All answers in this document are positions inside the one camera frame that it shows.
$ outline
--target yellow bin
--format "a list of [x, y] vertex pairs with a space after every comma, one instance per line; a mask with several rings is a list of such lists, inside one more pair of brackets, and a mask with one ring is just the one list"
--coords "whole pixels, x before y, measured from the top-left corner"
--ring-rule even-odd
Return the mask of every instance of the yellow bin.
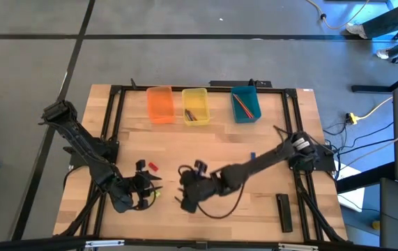
[[[205, 88], [184, 89], [182, 91], [183, 120], [189, 126], [204, 126], [210, 123], [208, 92]], [[187, 111], [193, 116], [191, 121]]]

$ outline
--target yellow cable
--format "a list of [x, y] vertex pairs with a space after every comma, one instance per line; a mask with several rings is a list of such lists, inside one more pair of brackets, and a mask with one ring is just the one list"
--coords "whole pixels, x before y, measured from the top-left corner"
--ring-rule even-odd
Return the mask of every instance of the yellow cable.
[[382, 106], [384, 103], [386, 103], [387, 101], [392, 100], [392, 97], [389, 97], [387, 100], [383, 101], [380, 103], [380, 105], [377, 105], [375, 108], [372, 109], [372, 111], [370, 111], [368, 114], [362, 116], [362, 117], [356, 117], [356, 120], [359, 121], [360, 119], [365, 119], [368, 116], [371, 116], [371, 114], [373, 114], [380, 106]]
[[[321, 10], [321, 8], [319, 8], [318, 4], [316, 4], [316, 3], [313, 2], [312, 0], [306, 0], [306, 1], [308, 1], [310, 4], [312, 4], [313, 6], [315, 6], [315, 8], [316, 8], [316, 9], [318, 10], [318, 12], [319, 12], [319, 15], [324, 14], [324, 12]], [[323, 17], [324, 23], [326, 23], [326, 26], [327, 26], [329, 29], [337, 30], [337, 29], [339, 29], [339, 28], [342, 28], [344, 25], [346, 25], [346, 24], [348, 24], [349, 22], [351, 22], [358, 14], [360, 14], [361, 10], [367, 5], [367, 3], [369, 3], [369, 1], [370, 1], [370, 0], [367, 0], [367, 1], [365, 2], [365, 4], [363, 4], [363, 6], [361, 7], [361, 9], [360, 9], [349, 21], [347, 21], [347, 22], [346, 22], [345, 24], [343, 24], [343, 25], [340, 25], [340, 26], [337, 26], [337, 27], [332, 27], [332, 26], [329, 25], [329, 23], [327, 23], [326, 18]]]

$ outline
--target red block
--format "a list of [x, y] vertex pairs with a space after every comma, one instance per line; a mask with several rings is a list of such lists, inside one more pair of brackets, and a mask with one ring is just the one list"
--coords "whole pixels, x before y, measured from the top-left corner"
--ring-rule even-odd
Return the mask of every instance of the red block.
[[150, 162], [149, 163], [149, 167], [154, 170], [155, 172], [158, 171], [158, 167], [156, 165], [154, 165], [154, 163]]

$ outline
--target orange bin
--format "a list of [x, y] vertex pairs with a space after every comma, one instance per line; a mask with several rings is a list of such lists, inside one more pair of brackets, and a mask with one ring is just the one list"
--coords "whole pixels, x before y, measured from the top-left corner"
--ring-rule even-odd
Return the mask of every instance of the orange bin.
[[174, 98], [170, 86], [150, 87], [148, 94], [148, 113], [152, 123], [173, 123]]

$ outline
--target teal bin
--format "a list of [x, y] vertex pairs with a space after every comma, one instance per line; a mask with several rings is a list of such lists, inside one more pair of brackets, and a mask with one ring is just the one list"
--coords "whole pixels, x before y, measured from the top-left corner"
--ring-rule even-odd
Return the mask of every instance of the teal bin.
[[[245, 106], [253, 114], [250, 119], [240, 106], [239, 102], [234, 98], [233, 93], [239, 96]], [[261, 117], [261, 108], [257, 99], [256, 87], [254, 86], [237, 86], [231, 88], [231, 105], [233, 106], [234, 121], [236, 123], [253, 123]]]

